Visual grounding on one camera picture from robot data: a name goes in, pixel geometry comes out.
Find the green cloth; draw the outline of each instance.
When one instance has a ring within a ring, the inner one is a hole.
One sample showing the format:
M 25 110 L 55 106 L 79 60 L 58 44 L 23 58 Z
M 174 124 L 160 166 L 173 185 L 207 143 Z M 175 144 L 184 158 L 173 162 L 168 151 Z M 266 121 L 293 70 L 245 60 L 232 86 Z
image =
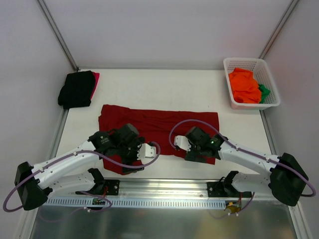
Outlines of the green cloth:
M 264 85 L 259 84 L 259 90 L 261 91 L 261 101 L 260 104 L 263 104 L 265 101 L 265 98 L 269 95 L 270 90 L 268 90 Z

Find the robotic arm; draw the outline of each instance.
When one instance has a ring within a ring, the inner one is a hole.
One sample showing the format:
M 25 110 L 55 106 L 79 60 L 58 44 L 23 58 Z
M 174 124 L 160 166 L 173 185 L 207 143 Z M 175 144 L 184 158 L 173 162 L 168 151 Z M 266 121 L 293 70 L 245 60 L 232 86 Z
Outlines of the robotic arm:
M 126 124 L 119 130 L 98 131 L 87 141 L 60 157 L 33 166 L 28 162 L 20 164 L 17 168 L 15 185 L 40 171 L 17 189 L 23 208 L 32 210 L 44 204 L 48 198 L 77 191 L 102 195 L 106 180 L 98 169 L 85 168 L 101 159 L 98 154 L 119 155 L 122 160 L 121 165 L 130 167 L 122 167 L 121 174 L 143 170 L 141 159 L 155 158 L 156 148 L 151 143 L 144 143 L 145 139 L 138 136 L 136 128 Z M 65 176 L 78 168 L 83 168 L 84 172 Z
M 217 187 L 217 192 L 221 195 L 227 194 L 229 197 L 234 197 L 238 192 L 246 191 L 267 193 L 273 194 L 276 199 L 286 205 L 295 206 L 302 196 L 306 183 L 283 166 L 286 165 L 297 171 L 308 180 L 292 155 L 284 153 L 283 156 L 278 156 L 261 153 L 218 134 L 210 137 L 199 127 L 193 127 L 185 136 L 176 136 L 174 145 L 177 149 L 187 151 L 185 160 L 204 162 L 201 156 L 215 157 L 238 163 L 258 173 L 244 174 L 231 171 Z

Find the perforated metal strip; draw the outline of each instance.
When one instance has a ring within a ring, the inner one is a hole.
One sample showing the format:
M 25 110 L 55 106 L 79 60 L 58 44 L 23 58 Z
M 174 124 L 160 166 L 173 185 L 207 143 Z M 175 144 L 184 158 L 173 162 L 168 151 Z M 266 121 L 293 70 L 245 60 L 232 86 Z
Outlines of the perforated metal strip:
M 224 200 L 186 200 L 186 199 L 128 199 L 108 198 L 115 208 L 188 208 L 188 209 L 222 209 L 226 208 Z M 54 197 L 49 199 L 46 206 L 67 207 L 102 207 L 94 205 L 96 198 L 88 197 Z

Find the orange cloth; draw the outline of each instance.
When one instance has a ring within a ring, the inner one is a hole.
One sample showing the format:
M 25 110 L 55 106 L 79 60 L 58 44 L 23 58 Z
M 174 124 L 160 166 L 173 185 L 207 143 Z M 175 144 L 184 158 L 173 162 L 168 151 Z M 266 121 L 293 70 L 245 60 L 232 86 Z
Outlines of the orange cloth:
M 228 74 L 234 100 L 238 103 L 258 104 L 261 101 L 261 91 L 253 72 L 240 68 Z

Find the gray floor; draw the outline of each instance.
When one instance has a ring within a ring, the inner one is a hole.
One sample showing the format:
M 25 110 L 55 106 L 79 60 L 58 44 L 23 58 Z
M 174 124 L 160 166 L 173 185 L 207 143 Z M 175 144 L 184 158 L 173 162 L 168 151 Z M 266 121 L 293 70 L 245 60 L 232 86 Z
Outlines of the gray floor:
M 50 220 L 75 208 L 43 206 Z M 239 217 L 222 220 L 223 211 L 196 209 L 112 208 L 101 213 L 78 211 L 59 223 L 37 216 L 32 239 L 296 239 L 288 207 L 254 201 Z

